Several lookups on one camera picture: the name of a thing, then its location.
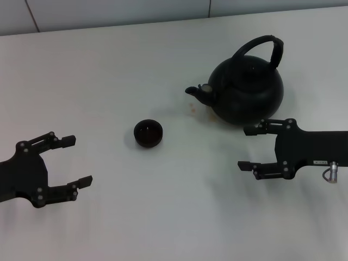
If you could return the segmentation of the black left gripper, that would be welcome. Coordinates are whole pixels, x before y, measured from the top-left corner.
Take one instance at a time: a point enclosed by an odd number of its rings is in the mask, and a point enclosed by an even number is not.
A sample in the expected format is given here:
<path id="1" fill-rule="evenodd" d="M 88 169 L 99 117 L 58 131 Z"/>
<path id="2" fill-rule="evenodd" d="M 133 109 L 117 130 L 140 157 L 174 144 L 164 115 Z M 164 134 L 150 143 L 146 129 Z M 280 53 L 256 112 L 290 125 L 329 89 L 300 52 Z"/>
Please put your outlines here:
<path id="1" fill-rule="evenodd" d="M 1 162 L 1 202 L 14 198 L 29 200 L 35 208 L 77 199 L 78 190 L 91 185 L 93 177 L 87 176 L 66 185 L 49 187 L 48 172 L 39 154 L 57 148 L 74 146 L 76 137 L 61 139 L 49 132 L 16 144 L 16 153 Z"/>

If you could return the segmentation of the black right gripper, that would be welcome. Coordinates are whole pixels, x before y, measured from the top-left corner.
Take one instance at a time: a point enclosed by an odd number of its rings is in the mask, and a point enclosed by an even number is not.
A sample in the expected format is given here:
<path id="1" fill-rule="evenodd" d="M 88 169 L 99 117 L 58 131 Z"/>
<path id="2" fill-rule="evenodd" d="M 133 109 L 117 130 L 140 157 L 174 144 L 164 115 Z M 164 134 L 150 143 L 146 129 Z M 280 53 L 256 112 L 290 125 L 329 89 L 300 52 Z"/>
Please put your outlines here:
<path id="1" fill-rule="evenodd" d="M 243 128 L 247 136 L 276 134 L 277 163 L 239 161 L 241 171 L 250 171 L 256 180 L 293 179 L 295 171 L 315 166 L 316 161 L 328 166 L 331 162 L 347 167 L 347 131 L 305 131 L 295 119 L 261 119 L 255 126 Z"/>

